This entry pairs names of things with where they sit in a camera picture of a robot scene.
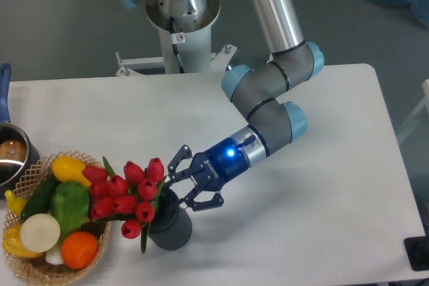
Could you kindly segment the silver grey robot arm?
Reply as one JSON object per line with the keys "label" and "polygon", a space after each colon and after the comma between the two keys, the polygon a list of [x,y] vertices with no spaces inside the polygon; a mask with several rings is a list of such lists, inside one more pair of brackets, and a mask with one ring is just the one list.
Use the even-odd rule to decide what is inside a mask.
{"label": "silver grey robot arm", "polygon": [[[121,0],[134,7],[134,0]],[[302,35],[292,0],[252,0],[271,60],[252,69],[227,71],[222,89],[247,121],[230,137],[200,153],[183,146],[168,165],[169,184],[190,179],[193,189],[181,203],[195,211],[222,206],[223,186],[301,136],[307,128],[301,108],[278,97],[311,79],[324,67],[319,47]],[[223,67],[211,53],[211,27],[219,0],[145,0],[158,29],[168,74],[215,72]]]}

